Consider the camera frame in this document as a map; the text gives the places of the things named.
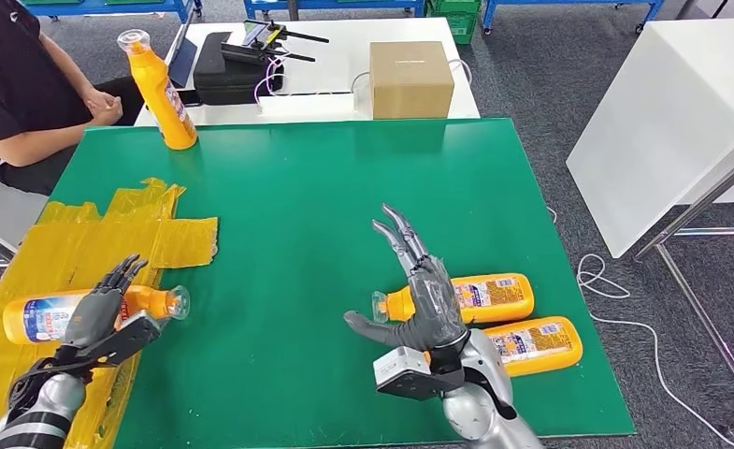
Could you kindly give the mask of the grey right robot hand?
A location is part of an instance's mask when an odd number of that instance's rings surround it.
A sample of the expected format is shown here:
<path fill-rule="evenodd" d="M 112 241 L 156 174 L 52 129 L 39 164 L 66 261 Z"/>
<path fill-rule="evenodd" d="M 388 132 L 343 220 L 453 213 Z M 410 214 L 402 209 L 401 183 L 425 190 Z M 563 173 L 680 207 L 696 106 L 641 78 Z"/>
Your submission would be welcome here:
<path fill-rule="evenodd" d="M 458 341 L 467 327 L 449 273 L 399 210 L 387 204 L 382 204 L 381 210 L 393 224 L 374 220 L 372 226 L 389 243 L 406 274 L 414 313 L 407 321 L 390 325 L 347 311 L 343 315 L 345 323 L 356 334 L 389 347 L 406 346 L 424 352 Z"/>

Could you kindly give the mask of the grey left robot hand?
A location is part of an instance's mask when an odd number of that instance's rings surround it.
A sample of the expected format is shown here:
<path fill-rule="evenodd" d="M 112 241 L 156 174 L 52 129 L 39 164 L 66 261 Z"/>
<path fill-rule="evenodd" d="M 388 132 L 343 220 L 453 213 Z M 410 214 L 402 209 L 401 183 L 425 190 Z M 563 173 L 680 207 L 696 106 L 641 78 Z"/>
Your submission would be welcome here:
<path fill-rule="evenodd" d="M 105 274 L 74 309 L 61 344 L 83 349 L 112 333 L 125 292 L 147 264 L 148 261 L 136 253 Z"/>

